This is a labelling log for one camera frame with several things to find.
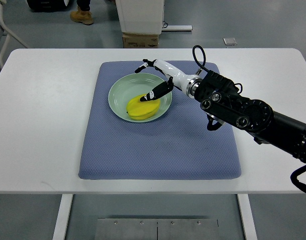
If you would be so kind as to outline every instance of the cardboard box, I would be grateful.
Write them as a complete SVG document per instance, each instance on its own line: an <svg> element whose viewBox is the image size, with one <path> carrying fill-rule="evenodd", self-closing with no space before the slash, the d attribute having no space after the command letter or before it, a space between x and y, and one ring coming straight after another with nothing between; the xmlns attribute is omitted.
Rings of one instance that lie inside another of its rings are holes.
<svg viewBox="0 0 306 240"><path fill-rule="evenodd" d="M159 35L123 33L123 46L125 49L157 49Z"/></svg>

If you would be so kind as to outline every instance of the table leg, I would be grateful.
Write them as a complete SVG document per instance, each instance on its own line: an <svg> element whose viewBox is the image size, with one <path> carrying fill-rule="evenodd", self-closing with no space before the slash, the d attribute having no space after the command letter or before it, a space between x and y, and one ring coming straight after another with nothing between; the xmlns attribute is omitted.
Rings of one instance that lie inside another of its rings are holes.
<svg viewBox="0 0 306 240"><path fill-rule="evenodd" d="M62 194L55 224L53 240L64 240L67 232L73 194Z"/></svg>
<svg viewBox="0 0 306 240"><path fill-rule="evenodd" d="M255 230L249 195L238 194L237 200L242 218L245 240L257 240L258 237Z"/></svg>

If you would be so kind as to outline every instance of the shoe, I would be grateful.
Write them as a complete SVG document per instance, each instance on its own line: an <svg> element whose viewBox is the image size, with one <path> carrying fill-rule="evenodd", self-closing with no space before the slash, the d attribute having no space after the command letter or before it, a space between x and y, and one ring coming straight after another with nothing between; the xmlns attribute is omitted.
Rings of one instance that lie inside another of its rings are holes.
<svg viewBox="0 0 306 240"><path fill-rule="evenodd" d="M92 13L90 11L82 11L80 7L77 7L77 11L70 13L70 18L73 22L82 23L85 25L91 25L94 23Z"/></svg>

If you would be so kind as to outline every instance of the robotic arm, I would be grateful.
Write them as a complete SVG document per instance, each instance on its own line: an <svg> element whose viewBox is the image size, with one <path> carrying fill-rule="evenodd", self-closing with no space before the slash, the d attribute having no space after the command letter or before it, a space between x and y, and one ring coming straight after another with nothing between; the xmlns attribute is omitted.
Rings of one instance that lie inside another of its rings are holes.
<svg viewBox="0 0 306 240"><path fill-rule="evenodd" d="M204 56L203 64L197 61L195 49L199 48ZM163 73L168 81L161 83L140 100L150 101L161 98L172 91L181 90L190 98L200 102L200 108L207 113L209 131L219 129L228 123L245 130L258 144L272 144L306 163L306 123L300 122L272 108L262 100L250 99L240 95L242 85L204 67L205 52L199 45L193 47L193 57L200 69L193 75L187 75L166 61L144 59L136 73L146 67L154 67ZM199 73L207 72L201 79ZM306 193L306 184L299 182L298 176L306 172L306 165L294 171L292 183Z"/></svg>

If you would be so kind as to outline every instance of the plate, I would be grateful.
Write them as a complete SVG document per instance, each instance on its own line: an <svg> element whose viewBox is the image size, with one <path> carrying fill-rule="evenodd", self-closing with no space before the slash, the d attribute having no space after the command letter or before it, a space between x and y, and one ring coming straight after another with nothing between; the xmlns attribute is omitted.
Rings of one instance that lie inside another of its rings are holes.
<svg viewBox="0 0 306 240"><path fill-rule="evenodd" d="M128 102L141 94L147 94L164 80L149 73L133 73L126 75L113 84L108 92L108 104L112 111L121 119L132 123L147 123L161 117L170 107L172 92L160 98L160 106L157 113L144 120L135 120L127 113Z"/></svg>

